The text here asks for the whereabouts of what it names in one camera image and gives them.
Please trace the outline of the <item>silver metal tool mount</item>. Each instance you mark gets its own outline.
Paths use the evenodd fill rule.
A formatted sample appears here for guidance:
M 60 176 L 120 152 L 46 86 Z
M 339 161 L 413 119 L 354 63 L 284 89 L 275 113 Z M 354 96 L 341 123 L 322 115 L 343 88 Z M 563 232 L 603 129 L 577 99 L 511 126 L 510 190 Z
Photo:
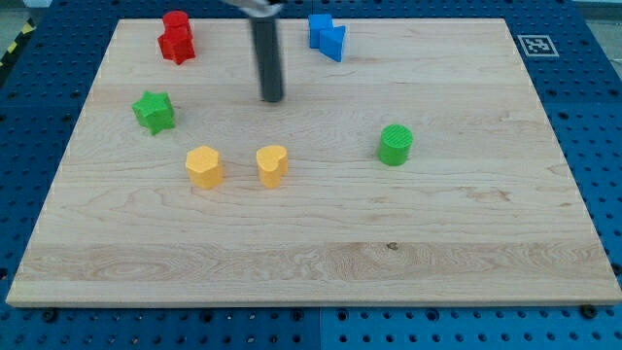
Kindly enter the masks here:
M 238 8 L 251 18 L 273 17 L 284 7 L 279 0 L 224 0 L 224 2 Z

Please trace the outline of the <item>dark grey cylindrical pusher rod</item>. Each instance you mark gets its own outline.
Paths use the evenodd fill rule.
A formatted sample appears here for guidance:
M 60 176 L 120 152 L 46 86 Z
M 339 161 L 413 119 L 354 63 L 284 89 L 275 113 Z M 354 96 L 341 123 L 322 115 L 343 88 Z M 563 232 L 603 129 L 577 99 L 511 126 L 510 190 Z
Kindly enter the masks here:
M 284 88 L 276 17 L 250 17 L 250 28 L 261 98 L 270 103 L 280 102 Z

